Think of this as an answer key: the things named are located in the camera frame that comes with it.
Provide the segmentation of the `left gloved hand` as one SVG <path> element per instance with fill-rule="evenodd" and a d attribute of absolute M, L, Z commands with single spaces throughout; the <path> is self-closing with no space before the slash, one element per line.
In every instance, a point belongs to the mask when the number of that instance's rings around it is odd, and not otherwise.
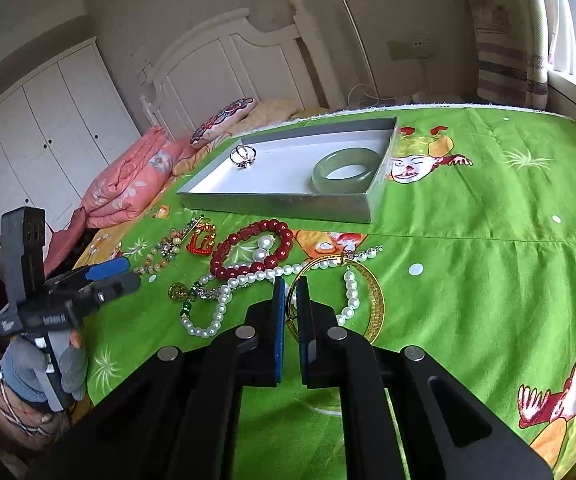
<path fill-rule="evenodd" d="M 86 392 L 87 355 L 82 336 L 71 330 L 69 347 L 58 359 L 61 388 L 76 401 L 82 401 Z M 46 393 L 35 372 L 45 372 L 46 356 L 34 344 L 22 337 L 11 338 L 0 360 L 0 380 L 24 403 L 48 410 Z"/>

